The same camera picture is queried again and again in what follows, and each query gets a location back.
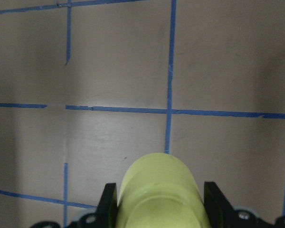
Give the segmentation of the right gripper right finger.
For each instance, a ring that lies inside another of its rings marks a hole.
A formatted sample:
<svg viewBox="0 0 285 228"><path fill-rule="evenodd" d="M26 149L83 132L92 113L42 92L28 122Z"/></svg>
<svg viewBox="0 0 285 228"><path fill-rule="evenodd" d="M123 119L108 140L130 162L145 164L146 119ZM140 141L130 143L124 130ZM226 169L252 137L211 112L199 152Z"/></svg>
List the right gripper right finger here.
<svg viewBox="0 0 285 228"><path fill-rule="evenodd" d="M235 210L215 182L204 182L204 207L212 228L232 226Z"/></svg>

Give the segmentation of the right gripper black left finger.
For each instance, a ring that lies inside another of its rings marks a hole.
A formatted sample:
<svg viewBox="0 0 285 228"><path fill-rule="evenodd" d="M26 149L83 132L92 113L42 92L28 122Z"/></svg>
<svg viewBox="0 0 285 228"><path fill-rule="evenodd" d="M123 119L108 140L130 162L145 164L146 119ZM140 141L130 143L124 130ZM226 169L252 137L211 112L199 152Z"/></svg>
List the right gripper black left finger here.
<svg viewBox="0 0 285 228"><path fill-rule="evenodd" d="M115 228L117 217L116 183L105 184L95 214L96 228Z"/></svg>

